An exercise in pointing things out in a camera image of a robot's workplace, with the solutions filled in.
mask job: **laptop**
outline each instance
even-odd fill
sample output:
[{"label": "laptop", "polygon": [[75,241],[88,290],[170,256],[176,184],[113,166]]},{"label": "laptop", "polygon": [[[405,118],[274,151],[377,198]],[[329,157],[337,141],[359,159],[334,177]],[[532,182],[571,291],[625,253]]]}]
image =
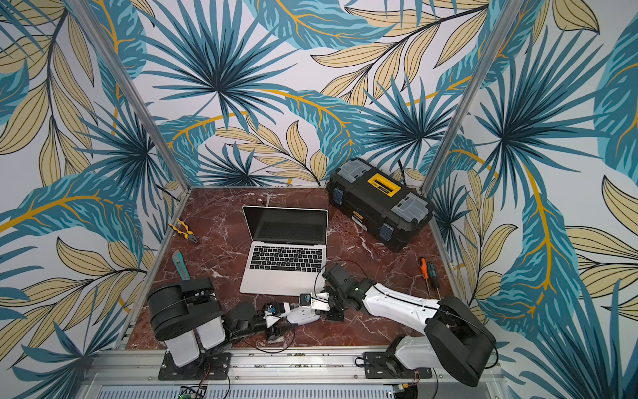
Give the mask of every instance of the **laptop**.
[{"label": "laptop", "polygon": [[242,207],[253,243],[239,292],[298,296],[323,289],[328,211]]}]

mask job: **orange screwdriver handle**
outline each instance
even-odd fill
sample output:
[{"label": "orange screwdriver handle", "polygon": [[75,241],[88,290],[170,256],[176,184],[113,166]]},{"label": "orange screwdriver handle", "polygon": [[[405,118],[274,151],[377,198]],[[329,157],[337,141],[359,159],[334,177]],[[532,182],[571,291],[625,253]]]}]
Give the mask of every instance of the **orange screwdriver handle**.
[{"label": "orange screwdriver handle", "polygon": [[427,275],[427,263],[425,258],[421,258],[421,273],[423,274],[423,278],[426,280],[429,278]]}]

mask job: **yellow label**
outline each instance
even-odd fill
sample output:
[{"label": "yellow label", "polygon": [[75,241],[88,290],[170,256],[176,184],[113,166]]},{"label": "yellow label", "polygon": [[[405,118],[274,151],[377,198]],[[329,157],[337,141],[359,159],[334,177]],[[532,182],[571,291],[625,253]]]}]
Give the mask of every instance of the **yellow label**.
[{"label": "yellow label", "polygon": [[385,193],[388,197],[391,197],[394,194],[398,193],[401,189],[398,184],[392,182],[390,179],[383,177],[380,173],[377,173],[373,177],[370,177],[368,183],[370,183],[374,187],[377,187],[377,189]]}]

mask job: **wall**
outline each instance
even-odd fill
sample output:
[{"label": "wall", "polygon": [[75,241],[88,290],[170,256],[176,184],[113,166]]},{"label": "wall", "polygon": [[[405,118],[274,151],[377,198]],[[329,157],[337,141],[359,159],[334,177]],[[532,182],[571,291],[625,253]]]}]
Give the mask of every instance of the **wall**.
[{"label": "wall", "polygon": [[[144,47],[129,2],[104,10]],[[73,398],[181,192],[61,0],[0,3],[0,45],[2,397]]]},{"label": "wall", "polygon": [[431,192],[515,397],[638,396],[637,12],[545,0]]},{"label": "wall", "polygon": [[313,186],[357,156],[419,184],[503,3],[149,2],[135,85],[193,184]]}]

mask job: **laptop screen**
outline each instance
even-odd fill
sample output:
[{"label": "laptop screen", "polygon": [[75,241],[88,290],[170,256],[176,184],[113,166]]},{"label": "laptop screen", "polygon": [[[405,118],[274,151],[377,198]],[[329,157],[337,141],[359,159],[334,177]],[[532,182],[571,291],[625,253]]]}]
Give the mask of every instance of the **laptop screen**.
[{"label": "laptop screen", "polygon": [[244,206],[253,241],[276,244],[325,245],[328,211],[325,209]]}]

